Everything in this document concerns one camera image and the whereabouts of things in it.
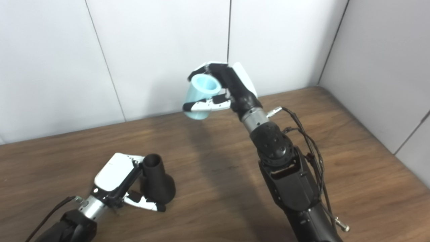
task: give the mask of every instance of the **cable connector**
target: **cable connector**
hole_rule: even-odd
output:
[[[273,117],[276,113],[278,113],[281,110],[282,110],[281,107],[275,107],[273,110],[270,110],[269,112],[267,112],[267,118]]]
[[[73,200],[75,200],[75,202],[81,204],[84,207],[86,207],[88,205],[88,201],[86,199],[79,197],[79,196],[75,196],[75,198]]]
[[[338,217],[335,218],[335,223],[337,226],[339,226],[342,229],[342,231],[344,232],[350,231],[350,227],[346,223],[343,223],[342,221],[340,221]]]

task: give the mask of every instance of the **wooden table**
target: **wooden table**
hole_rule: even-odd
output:
[[[430,191],[327,91],[312,87],[264,96],[297,113],[319,145],[333,212],[351,226],[346,242],[430,241]],[[287,114],[272,118],[294,126]],[[297,133],[294,144],[305,150]],[[87,197],[116,152],[159,153],[177,194],[166,213],[126,206],[101,218],[94,241],[296,241],[260,174],[237,116],[203,121],[175,113],[0,146],[0,241],[24,241],[69,195]],[[41,229],[76,208],[66,205]]]

